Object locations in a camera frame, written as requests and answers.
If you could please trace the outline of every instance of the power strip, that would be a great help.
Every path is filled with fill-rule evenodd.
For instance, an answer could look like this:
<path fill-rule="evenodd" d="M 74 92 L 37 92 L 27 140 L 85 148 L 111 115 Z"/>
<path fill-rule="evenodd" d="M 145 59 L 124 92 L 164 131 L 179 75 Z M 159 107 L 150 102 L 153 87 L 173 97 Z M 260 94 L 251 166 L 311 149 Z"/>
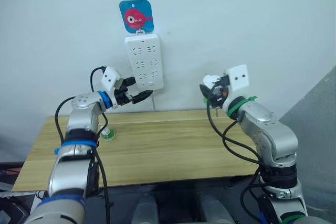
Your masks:
<path fill-rule="evenodd" d="M 156 34 L 126 37 L 125 44 L 139 90 L 163 88 L 159 37 Z"/>

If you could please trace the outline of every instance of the wooden tabletop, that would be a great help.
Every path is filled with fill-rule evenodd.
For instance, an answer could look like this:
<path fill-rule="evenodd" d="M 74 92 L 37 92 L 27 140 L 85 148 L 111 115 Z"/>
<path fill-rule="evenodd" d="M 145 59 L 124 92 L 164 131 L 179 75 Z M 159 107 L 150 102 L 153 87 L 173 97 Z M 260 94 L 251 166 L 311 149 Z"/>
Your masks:
<path fill-rule="evenodd" d="M 220 130 L 232 123 L 222 111 L 212 110 L 212 115 Z M 205 110 L 108 114 L 107 118 L 115 138 L 111 142 L 101 138 L 98 153 L 109 186 L 248 175 L 256 170 L 256 165 L 235 157 L 223 147 Z M 67 116 L 60 116 L 62 129 L 67 122 Z M 228 136 L 254 148 L 239 126 L 233 127 Z M 54 149 L 59 145 L 54 118 L 48 118 L 13 191 L 46 190 L 56 159 Z M 243 148 L 229 146 L 253 157 Z"/>

